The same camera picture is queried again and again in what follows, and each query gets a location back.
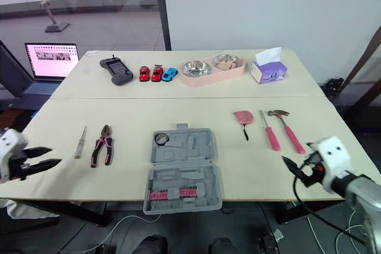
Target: screwdriver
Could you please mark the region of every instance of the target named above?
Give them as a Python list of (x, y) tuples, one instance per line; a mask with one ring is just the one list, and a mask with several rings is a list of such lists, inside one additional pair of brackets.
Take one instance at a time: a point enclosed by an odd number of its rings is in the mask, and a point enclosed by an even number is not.
[(82, 137), (79, 139), (76, 154), (74, 155), (75, 159), (81, 158), (83, 145), (85, 144), (85, 133), (86, 133), (86, 126), (85, 129), (83, 129)]
[(265, 131), (267, 133), (268, 141), (270, 141), (270, 144), (271, 144), (274, 151), (279, 151), (280, 150), (279, 142), (275, 137), (273, 129), (271, 129), (271, 127), (268, 126), (263, 111), (259, 110), (259, 112), (260, 112), (260, 115), (264, 121), (264, 124), (266, 125)]

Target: pliers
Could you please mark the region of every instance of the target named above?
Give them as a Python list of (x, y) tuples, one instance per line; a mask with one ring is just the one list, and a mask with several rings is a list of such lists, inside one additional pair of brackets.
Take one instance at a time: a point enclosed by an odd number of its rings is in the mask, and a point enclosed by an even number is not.
[(93, 151), (93, 155), (91, 156), (91, 167), (96, 168), (98, 161), (98, 153), (102, 149), (103, 144), (106, 144), (107, 147), (107, 156), (105, 165), (109, 165), (111, 163), (111, 157), (113, 155), (113, 139), (110, 136), (111, 129), (108, 125), (103, 127), (101, 132), (101, 137), (95, 142), (95, 149)]

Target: purple tissue box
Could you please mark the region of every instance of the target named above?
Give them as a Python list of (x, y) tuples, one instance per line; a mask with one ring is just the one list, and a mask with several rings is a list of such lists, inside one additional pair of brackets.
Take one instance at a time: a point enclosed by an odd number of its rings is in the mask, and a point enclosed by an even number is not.
[(269, 62), (261, 66), (257, 62), (253, 62), (250, 70), (251, 75), (258, 83), (283, 80), (286, 72), (287, 68), (281, 62)]

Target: tester screwdriver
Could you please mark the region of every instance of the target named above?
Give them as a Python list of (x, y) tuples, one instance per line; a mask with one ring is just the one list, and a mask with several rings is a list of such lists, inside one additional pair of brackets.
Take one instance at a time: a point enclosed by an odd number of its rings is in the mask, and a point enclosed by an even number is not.
[(86, 126), (85, 126), (85, 129), (83, 129), (82, 137), (79, 139), (76, 154), (74, 155), (75, 159), (81, 158), (83, 145), (85, 144), (85, 133), (86, 133)]

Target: laptop screen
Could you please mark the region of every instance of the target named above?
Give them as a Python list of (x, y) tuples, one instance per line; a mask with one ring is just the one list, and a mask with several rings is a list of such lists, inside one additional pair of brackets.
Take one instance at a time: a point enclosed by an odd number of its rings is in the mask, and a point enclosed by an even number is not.
[(36, 79), (64, 79), (78, 63), (76, 44), (26, 43)]

